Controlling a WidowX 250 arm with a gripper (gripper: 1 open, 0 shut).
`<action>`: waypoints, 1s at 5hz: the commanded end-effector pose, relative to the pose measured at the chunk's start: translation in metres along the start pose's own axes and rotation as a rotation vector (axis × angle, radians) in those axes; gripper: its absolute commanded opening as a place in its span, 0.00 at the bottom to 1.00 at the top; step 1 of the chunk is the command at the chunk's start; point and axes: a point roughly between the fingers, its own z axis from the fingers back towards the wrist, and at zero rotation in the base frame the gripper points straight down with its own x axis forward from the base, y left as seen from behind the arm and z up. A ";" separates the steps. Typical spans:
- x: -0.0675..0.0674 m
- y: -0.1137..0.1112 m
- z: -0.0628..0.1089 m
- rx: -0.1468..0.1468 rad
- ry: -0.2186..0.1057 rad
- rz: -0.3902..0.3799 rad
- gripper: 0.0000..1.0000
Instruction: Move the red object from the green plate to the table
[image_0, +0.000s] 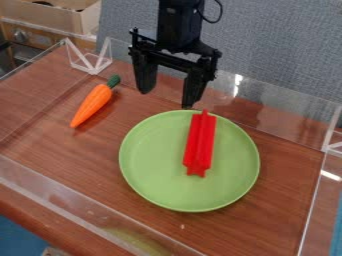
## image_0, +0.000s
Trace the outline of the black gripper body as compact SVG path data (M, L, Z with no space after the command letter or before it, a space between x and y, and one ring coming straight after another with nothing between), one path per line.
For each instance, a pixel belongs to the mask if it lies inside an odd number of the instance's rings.
M222 53L202 41L202 23L218 23L222 15L209 19L205 5L206 0L159 0L157 30L130 30L131 58L135 54L146 55L158 66L187 74L199 70L205 79L213 79Z

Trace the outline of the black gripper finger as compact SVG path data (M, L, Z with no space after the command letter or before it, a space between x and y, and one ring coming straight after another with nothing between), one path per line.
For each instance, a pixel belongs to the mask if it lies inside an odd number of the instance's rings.
M158 64L142 54L132 56L132 64L138 90L142 94L147 94L157 85Z
M182 108L189 109L201 100L207 80L199 70L191 70L183 83Z

